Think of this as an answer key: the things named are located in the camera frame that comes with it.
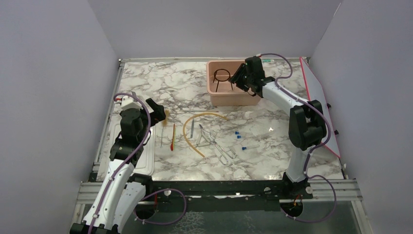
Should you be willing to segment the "test tube brush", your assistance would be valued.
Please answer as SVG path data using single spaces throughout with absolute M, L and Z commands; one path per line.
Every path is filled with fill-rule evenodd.
M 169 115 L 170 115 L 170 110 L 165 110 L 165 119 L 162 121 L 160 148 L 163 147 L 163 134 L 164 134 L 164 129 L 168 124 Z

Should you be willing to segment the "black wire tripod stand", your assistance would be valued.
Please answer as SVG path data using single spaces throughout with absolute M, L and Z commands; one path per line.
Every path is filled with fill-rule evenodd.
M 219 86 L 221 83 L 228 82 L 230 84 L 230 90 L 234 91 L 233 84 L 229 81 L 232 78 L 231 73 L 224 68 L 219 68 L 213 73 L 213 81 L 215 83 L 215 92 L 218 92 Z

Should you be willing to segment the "pink plastic bin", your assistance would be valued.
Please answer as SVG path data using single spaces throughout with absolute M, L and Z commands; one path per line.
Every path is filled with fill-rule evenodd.
M 218 92 L 215 92 L 213 73 L 219 68 L 227 69 L 231 76 L 235 74 L 243 60 L 210 60 L 206 63 L 206 86 L 213 106 L 250 106 L 257 105 L 261 98 L 251 96 L 247 92 L 237 88 L 234 84 L 234 91 L 231 91 L 228 82 L 221 83 Z

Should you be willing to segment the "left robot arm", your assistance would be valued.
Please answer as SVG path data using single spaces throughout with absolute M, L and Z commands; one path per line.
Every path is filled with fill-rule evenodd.
M 121 101 L 120 132 L 110 150 L 110 161 L 92 207 L 71 234 L 119 234 L 140 200 L 153 194 L 150 175 L 135 173 L 151 128 L 165 120 L 165 108 L 148 98 Z

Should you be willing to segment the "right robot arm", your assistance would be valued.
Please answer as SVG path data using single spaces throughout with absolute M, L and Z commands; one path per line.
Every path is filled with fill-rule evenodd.
M 306 100 L 279 84 L 281 77 L 267 77 L 260 56 L 246 58 L 229 82 L 237 88 L 264 98 L 289 116 L 288 136 L 295 150 L 282 176 L 281 192 L 294 198 L 307 186 L 307 169 L 313 152 L 329 142 L 331 125 L 318 100 Z

